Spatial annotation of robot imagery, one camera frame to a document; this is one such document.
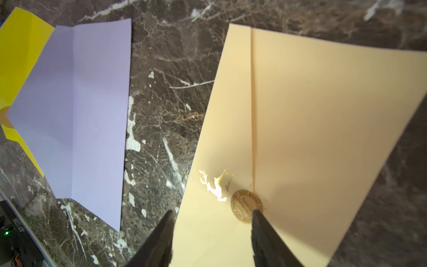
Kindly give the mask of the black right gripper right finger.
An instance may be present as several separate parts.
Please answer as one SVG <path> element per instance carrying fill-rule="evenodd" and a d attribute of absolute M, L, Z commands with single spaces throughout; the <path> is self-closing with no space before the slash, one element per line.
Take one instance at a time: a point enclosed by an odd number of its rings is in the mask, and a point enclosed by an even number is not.
<path fill-rule="evenodd" d="M 252 212 L 252 250 L 256 267 L 302 267 L 260 210 Z"/>

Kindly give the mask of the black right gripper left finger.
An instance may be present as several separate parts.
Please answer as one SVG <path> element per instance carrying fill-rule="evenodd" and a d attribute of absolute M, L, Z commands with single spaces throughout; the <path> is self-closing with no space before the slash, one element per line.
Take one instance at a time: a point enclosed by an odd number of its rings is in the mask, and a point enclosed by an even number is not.
<path fill-rule="evenodd" d="M 168 267 L 172 260 L 175 212 L 169 210 L 126 267 Z"/>

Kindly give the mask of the tan kraft envelope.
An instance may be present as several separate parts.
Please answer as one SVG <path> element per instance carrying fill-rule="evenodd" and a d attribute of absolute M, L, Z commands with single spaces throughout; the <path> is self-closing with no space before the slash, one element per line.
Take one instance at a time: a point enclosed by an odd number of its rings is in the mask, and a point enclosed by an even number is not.
<path fill-rule="evenodd" d="M 426 93 L 425 52 L 229 25 L 172 266 L 252 267 L 255 209 L 327 266 Z"/>

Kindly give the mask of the yellow envelope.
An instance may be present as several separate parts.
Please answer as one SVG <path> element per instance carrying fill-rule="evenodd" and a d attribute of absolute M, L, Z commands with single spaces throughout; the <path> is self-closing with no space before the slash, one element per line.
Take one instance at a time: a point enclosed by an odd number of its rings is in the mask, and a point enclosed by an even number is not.
<path fill-rule="evenodd" d="M 7 117 L 7 112 L 36 64 L 54 27 L 29 11 L 13 9 L 1 26 L 1 130 L 20 144 L 41 175 L 30 149 Z"/>

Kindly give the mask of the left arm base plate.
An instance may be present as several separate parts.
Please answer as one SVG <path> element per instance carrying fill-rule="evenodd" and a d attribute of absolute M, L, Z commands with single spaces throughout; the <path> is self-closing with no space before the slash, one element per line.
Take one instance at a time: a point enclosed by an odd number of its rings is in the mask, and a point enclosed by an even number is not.
<path fill-rule="evenodd" d="M 56 266 L 4 193 L 1 193 L 1 266 Z"/>

